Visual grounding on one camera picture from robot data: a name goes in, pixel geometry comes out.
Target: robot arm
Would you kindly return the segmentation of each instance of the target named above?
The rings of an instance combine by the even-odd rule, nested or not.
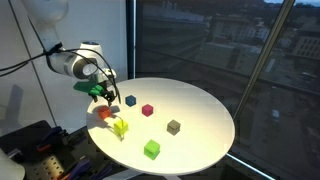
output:
[[[67,14],[69,9],[68,0],[22,0],[22,2],[39,36],[44,51],[48,52],[61,43],[56,32],[55,23]],[[101,46],[95,42],[83,42],[80,49],[94,50],[103,55]],[[93,51],[78,50],[76,53],[63,52],[65,50],[63,47],[60,50],[60,53],[53,53],[47,57],[48,67],[59,74],[71,76],[79,80],[89,79],[96,82],[97,85],[103,87],[101,96],[108,100],[110,106],[115,96],[112,91],[107,90],[108,77],[105,75],[113,75],[112,78],[116,78],[115,72],[111,69],[103,68],[103,59]]]

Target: yellow object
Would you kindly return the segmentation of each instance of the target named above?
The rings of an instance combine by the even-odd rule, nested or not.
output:
[[[114,123],[113,128],[114,128],[114,132],[117,135],[122,136],[124,135],[124,133],[128,131],[128,123],[125,122],[124,120],[119,120],[116,123]]]

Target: red cube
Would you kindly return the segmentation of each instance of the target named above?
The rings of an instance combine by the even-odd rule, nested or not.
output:
[[[111,109],[108,106],[101,106],[98,108],[99,117],[104,120],[111,116]]]
[[[150,116],[151,114],[153,114],[153,107],[150,106],[149,104],[144,105],[142,107],[142,114],[144,114],[145,116]]]

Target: green object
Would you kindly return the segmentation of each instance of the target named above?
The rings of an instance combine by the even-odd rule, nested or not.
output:
[[[122,136],[124,135],[124,133],[128,131],[128,123],[124,120],[119,120],[116,123],[114,123],[113,129],[117,135]]]
[[[144,146],[144,155],[148,156],[152,160],[155,160],[159,153],[160,144],[152,139]]]
[[[103,87],[100,85],[97,85],[97,83],[88,81],[88,82],[77,82],[73,89],[81,92],[88,93],[90,95],[101,95],[101,92],[103,91]]]
[[[100,85],[96,85],[95,87],[93,87],[89,94],[90,95],[97,95],[97,96],[100,96],[101,95],[101,91],[103,91],[103,87],[100,86]]]

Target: blue cube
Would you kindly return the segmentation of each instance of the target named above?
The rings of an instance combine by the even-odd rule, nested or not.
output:
[[[135,105],[136,104],[136,98],[134,97],[134,96],[132,96],[132,95],[130,95],[130,96],[127,96],[126,97],[126,104],[128,105],[128,106],[133,106],[133,105]]]

